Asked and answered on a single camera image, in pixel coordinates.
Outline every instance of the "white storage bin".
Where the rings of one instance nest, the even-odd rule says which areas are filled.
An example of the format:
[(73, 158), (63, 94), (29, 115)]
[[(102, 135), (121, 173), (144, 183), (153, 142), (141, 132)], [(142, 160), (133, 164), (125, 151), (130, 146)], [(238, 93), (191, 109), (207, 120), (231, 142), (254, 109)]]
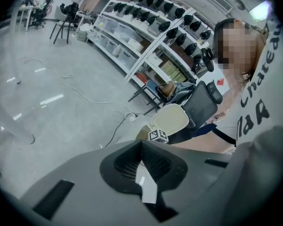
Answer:
[(90, 31), (87, 32), (87, 38), (90, 40), (97, 40), (98, 39), (98, 32), (95, 29), (90, 29)]
[(118, 26), (118, 22), (111, 18), (107, 18), (104, 22), (104, 29), (111, 33), (114, 33), (117, 26)]
[(114, 56), (118, 57), (119, 54), (120, 54), (120, 52), (122, 51), (122, 48), (123, 48), (123, 47), (119, 44), (119, 45), (113, 50), (112, 54), (113, 54)]
[(116, 47), (118, 46), (117, 43), (115, 43), (114, 41), (108, 39), (107, 45), (106, 45), (106, 50), (110, 53), (113, 54), (113, 51), (116, 49)]
[(132, 37), (134, 31), (130, 27), (119, 23), (117, 28), (115, 29), (114, 35), (118, 37), (120, 40), (128, 42)]
[(79, 30), (77, 33), (77, 40), (85, 42), (87, 39), (87, 33), (85, 31)]
[(137, 61), (137, 58), (134, 58), (128, 51), (122, 48), (122, 51), (118, 56), (118, 60), (128, 69), (131, 69), (135, 64), (135, 62)]
[(158, 67), (162, 63), (162, 60), (153, 53), (149, 55), (148, 61), (156, 67)]
[(99, 44), (100, 44), (101, 46), (106, 47), (106, 45), (107, 45), (107, 43), (108, 43), (108, 38), (107, 38), (105, 35), (100, 34), (100, 35), (99, 35), (98, 42), (99, 42)]
[(125, 42), (128, 42), (130, 38), (134, 38), (138, 42), (143, 40), (132, 28), (121, 23), (115, 29), (114, 35)]
[(136, 41), (134, 38), (130, 38), (128, 41), (128, 45), (130, 45), (133, 49), (135, 49), (138, 52), (141, 52), (143, 49), (143, 45), (141, 45), (138, 41)]
[(96, 19), (94, 26), (96, 27), (102, 27), (106, 21), (106, 17), (99, 15)]

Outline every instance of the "power strip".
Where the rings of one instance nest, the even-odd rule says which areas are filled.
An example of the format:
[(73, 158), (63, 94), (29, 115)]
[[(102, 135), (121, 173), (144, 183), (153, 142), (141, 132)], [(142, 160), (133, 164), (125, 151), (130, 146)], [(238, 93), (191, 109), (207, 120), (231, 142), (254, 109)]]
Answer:
[(137, 118), (139, 118), (139, 116), (135, 113), (130, 114), (129, 117), (127, 117), (128, 121), (131, 121), (131, 122), (136, 120)]

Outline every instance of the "desk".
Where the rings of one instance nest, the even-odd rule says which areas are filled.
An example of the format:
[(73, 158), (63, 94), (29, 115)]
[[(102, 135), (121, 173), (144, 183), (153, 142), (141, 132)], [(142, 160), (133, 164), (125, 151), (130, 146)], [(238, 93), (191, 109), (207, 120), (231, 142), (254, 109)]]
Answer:
[(26, 6), (26, 7), (20, 7), (20, 9), (19, 9), (19, 11), (22, 11), (19, 27), (21, 27), (21, 23), (22, 23), (22, 18), (23, 18), (23, 13), (24, 13), (24, 11), (28, 10), (28, 18), (27, 18), (27, 22), (26, 22), (26, 29), (25, 29), (25, 31), (28, 30), (29, 21), (30, 21), (30, 14), (32, 13), (32, 10), (33, 10), (33, 9), (40, 9), (40, 8), (39, 8), (39, 7), (36, 7), (36, 6)]
[(81, 21), (79, 22), (79, 25), (78, 25), (78, 27), (77, 27), (77, 29), (76, 29), (76, 32), (79, 32), (80, 26), (82, 25), (84, 19), (87, 19), (87, 20), (89, 20), (89, 21), (91, 21), (91, 20), (94, 19), (93, 17), (90, 17), (90, 16), (88, 16), (88, 15), (85, 15), (85, 14), (82, 14), (82, 13), (79, 13), (79, 12), (76, 12), (76, 16), (81, 17)]

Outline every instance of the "person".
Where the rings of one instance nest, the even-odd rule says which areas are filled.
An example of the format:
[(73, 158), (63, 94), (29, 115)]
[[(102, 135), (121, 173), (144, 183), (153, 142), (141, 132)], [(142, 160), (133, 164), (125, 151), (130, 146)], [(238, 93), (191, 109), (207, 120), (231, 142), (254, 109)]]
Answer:
[(50, 0), (44, 0), (40, 8), (43, 9), (47, 5), (47, 3), (49, 3), (49, 1)]
[(213, 47), (222, 69), (243, 76), (243, 92), (215, 129), (173, 145), (233, 153), (239, 144), (283, 126), (283, 27), (273, 13), (264, 29), (228, 18), (216, 25)]

